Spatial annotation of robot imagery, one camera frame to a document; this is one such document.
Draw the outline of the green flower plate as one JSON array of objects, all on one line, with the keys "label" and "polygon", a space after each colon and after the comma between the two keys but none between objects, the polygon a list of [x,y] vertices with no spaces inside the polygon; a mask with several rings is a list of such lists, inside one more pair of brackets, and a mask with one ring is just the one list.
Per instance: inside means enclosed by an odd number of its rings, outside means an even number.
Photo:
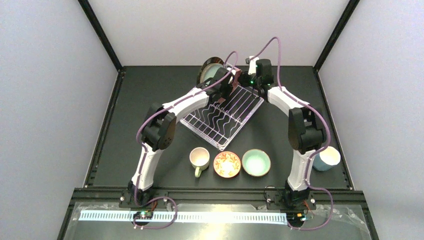
[{"label": "green flower plate", "polygon": [[222,68],[223,65],[220,63],[210,63],[201,72],[199,83],[205,82],[209,78],[213,78],[218,69]]}]

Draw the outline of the black striped rim dinner plate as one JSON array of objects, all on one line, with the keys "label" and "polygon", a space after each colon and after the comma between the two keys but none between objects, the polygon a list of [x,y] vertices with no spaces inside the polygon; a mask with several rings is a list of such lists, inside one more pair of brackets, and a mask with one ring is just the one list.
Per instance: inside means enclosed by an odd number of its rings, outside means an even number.
[{"label": "black striped rim dinner plate", "polygon": [[220,57],[217,57],[217,56],[213,56],[213,57],[210,57],[209,59],[207,59],[204,63],[203,63],[203,65],[201,66],[201,68],[200,68],[200,70],[199,70],[199,73],[198,73],[198,75],[197,75],[197,78],[196,78],[196,85],[198,85],[198,84],[200,84],[199,83],[199,81],[200,81],[200,76],[201,76],[201,72],[202,72],[202,70],[208,65],[208,64],[211,64],[211,63],[219,63],[219,64],[222,64],[223,65],[223,67],[224,67],[224,61],[220,58]]}]

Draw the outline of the white wire dish rack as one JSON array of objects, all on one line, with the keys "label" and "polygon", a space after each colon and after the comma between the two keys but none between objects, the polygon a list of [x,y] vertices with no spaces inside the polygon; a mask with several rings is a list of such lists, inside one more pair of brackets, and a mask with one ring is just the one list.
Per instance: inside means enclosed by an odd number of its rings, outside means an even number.
[{"label": "white wire dish rack", "polygon": [[179,122],[223,151],[263,102],[252,87],[237,86],[227,100],[197,109]]}]

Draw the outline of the cream mug green handle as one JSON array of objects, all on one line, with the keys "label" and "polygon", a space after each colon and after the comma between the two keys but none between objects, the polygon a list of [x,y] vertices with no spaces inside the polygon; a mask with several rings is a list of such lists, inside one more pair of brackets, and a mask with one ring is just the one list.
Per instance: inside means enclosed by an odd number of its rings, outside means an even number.
[{"label": "cream mug green handle", "polygon": [[189,161],[194,168],[194,176],[199,178],[210,165],[210,153],[204,147],[196,147],[190,152]]}]

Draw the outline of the light blue mug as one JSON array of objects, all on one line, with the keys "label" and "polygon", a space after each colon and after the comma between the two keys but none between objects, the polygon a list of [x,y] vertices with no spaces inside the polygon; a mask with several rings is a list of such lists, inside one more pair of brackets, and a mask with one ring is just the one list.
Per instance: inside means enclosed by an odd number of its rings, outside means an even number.
[{"label": "light blue mug", "polygon": [[328,146],[315,156],[312,166],[315,170],[324,172],[338,165],[340,161],[340,152],[336,148]]}]

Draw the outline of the pink dotted plate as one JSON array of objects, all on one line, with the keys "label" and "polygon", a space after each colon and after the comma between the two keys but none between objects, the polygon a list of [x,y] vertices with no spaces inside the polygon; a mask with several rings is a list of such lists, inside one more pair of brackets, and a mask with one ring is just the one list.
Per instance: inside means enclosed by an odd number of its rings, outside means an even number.
[{"label": "pink dotted plate", "polygon": [[231,71],[231,73],[233,74],[233,77],[231,79],[231,92],[230,92],[230,94],[232,94],[236,90],[237,86],[239,85],[239,77],[242,75],[242,72],[243,71],[241,69],[237,68],[237,67],[235,67]]}]

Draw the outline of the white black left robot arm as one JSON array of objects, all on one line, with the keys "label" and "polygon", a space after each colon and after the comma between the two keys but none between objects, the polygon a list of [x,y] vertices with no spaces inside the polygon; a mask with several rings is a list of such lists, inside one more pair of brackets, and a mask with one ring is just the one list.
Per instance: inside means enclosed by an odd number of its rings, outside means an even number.
[{"label": "white black left robot arm", "polygon": [[149,188],[164,150],[174,140],[177,123],[189,113],[228,97],[236,81],[235,69],[219,67],[214,76],[193,87],[185,95],[164,104],[153,104],[136,133],[141,154],[128,190],[137,206],[147,205]]}]

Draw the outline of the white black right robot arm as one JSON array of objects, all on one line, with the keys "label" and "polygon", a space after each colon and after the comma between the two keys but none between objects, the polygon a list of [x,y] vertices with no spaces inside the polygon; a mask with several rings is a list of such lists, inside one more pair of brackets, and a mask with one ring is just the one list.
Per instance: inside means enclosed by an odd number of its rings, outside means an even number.
[{"label": "white black right robot arm", "polygon": [[313,161],[331,141],[329,127],[318,110],[275,80],[269,59],[249,57],[246,63],[249,69],[238,77],[239,84],[257,91],[260,98],[288,117],[288,141],[293,149],[293,159],[280,200],[287,208],[293,209],[310,196]]}]

